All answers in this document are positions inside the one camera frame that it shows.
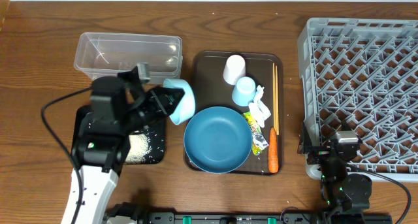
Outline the light blue small bowl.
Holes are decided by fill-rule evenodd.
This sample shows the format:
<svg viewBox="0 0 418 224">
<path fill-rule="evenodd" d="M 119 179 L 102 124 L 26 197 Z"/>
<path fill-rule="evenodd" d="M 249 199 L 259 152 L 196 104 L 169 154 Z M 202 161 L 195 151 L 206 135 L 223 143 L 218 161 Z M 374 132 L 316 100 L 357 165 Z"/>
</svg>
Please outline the light blue small bowl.
<svg viewBox="0 0 418 224">
<path fill-rule="evenodd" d="M 179 125 L 195 114 L 196 104 L 193 90 L 189 83 L 182 79 L 166 78 L 163 81 L 163 87 L 169 89 L 182 89 L 184 96 L 181 98 L 175 111 L 170 115 L 170 119 L 175 125 Z"/>
</svg>

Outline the pile of white rice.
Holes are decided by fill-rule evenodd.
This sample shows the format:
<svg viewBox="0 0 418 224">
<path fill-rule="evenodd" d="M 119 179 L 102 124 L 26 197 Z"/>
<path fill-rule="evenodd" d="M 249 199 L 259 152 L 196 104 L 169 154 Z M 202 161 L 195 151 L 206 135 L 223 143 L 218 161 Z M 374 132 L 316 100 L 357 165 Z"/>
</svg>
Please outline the pile of white rice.
<svg viewBox="0 0 418 224">
<path fill-rule="evenodd" d="M 129 136 L 130 150 L 125 160 L 127 165 L 139 165 L 154 162 L 150 146 L 151 140 L 147 135 L 134 134 Z"/>
</svg>

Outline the dark blue large bowl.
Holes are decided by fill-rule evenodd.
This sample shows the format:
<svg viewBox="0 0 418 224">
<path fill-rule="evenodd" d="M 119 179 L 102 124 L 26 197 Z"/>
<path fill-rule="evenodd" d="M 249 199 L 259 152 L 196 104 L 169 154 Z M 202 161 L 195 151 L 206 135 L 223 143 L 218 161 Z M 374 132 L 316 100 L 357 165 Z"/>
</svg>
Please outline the dark blue large bowl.
<svg viewBox="0 0 418 224">
<path fill-rule="evenodd" d="M 237 111 L 213 106 L 195 114 L 184 133 L 184 150 L 199 169 L 223 174 L 236 170 L 250 155 L 251 129 Z"/>
</svg>

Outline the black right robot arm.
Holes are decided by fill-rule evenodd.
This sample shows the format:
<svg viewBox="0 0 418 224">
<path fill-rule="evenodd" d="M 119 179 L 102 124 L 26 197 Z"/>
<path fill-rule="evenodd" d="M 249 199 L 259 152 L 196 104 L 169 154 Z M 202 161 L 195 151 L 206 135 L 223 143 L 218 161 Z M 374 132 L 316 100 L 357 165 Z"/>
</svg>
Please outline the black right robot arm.
<svg viewBox="0 0 418 224">
<path fill-rule="evenodd" d="M 347 171 L 362 140 L 343 122 L 342 130 L 315 146 L 305 125 L 298 153 L 308 164 L 321 169 L 321 197 L 328 206 L 310 218 L 311 223 L 364 223 L 363 210 L 370 207 L 372 181 L 368 176 Z"/>
</svg>

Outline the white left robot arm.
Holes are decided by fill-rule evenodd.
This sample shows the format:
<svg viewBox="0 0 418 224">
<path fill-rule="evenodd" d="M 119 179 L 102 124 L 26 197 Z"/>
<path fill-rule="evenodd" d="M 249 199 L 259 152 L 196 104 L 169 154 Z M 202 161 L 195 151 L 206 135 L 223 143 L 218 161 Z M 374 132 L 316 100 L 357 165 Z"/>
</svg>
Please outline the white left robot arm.
<svg viewBox="0 0 418 224">
<path fill-rule="evenodd" d="M 193 91 L 186 81 L 166 79 L 163 86 L 144 91 L 149 80 L 147 66 L 138 64 L 92 82 L 90 104 L 77 112 L 63 223 L 102 223 L 131 149 L 130 135 L 165 118 L 179 124 L 194 114 Z"/>
</svg>

